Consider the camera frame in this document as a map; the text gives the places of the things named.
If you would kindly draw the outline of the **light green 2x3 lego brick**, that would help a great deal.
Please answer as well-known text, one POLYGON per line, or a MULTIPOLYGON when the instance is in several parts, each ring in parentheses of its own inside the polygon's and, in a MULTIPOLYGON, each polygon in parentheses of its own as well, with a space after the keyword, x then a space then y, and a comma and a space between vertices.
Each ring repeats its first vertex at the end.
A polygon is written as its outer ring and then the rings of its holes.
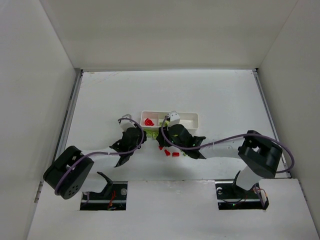
POLYGON ((147 136, 151 136, 152 135, 152 131, 151 130, 145 130, 145 133, 147 136))

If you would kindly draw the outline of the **red transparent curved lego piece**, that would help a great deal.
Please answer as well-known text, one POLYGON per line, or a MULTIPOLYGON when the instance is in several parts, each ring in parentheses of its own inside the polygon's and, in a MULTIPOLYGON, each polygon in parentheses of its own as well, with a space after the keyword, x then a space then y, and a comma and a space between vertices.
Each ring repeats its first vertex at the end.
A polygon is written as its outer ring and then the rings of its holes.
POLYGON ((152 127, 154 126, 154 122, 150 119, 150 118, 146 118, 145 121, 144 121, 144 125, 145 126, 148 126, 148 127, 152 127))

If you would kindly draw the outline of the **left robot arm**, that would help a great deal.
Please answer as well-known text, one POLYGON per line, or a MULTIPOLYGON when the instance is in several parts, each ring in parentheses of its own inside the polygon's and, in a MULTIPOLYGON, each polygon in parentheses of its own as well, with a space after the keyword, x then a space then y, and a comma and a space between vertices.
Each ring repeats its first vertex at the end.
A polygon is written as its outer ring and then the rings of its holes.
POLYGON ((64 200, 78 192, 101 193, 104 168, 118 168, 127 163, 134 152, 147 140, 147 133, 134 124, 122 132, 122 137, 107 149, 85 154, 74 145, 67 147, 43 174, 54 194, 64 200))

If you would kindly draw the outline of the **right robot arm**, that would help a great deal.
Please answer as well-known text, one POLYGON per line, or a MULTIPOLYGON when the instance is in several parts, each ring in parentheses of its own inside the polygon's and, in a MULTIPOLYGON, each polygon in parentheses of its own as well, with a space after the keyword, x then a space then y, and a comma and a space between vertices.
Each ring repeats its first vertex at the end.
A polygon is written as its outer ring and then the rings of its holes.
POLYGON ((283 153, 272 138, 254 130, 218 143, 205 136, 193 136, 181 124, 159 127, 158 131, 160 147, 176 147, 192 159, 241 159, 246 167, 236 174, 233 184, 244 191, 251 190, 261 179, 273 179, 283 153))

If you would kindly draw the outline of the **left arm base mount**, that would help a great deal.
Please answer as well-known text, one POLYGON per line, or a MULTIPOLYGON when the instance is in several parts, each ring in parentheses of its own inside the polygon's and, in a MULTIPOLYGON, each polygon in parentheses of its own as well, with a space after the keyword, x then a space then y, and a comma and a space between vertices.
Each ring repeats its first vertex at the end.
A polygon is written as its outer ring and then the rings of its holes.
POLYGON ((113 181, 103 172, 97 172, 103 179, 100 191, 82 193, 80 211, 125 211, 127 208, 127 181, 113 181))

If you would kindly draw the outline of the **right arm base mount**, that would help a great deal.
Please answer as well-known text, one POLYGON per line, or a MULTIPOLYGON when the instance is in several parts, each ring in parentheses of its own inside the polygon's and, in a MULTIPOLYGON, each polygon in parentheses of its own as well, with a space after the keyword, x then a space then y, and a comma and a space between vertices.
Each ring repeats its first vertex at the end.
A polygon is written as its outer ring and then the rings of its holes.
POLYGON ((240 171, 233 180, 215 182, 217 206, 219 210, 267 210, 270 205, 266 191, 259 183, 250 190, 244 190, 236 185, 240 171))

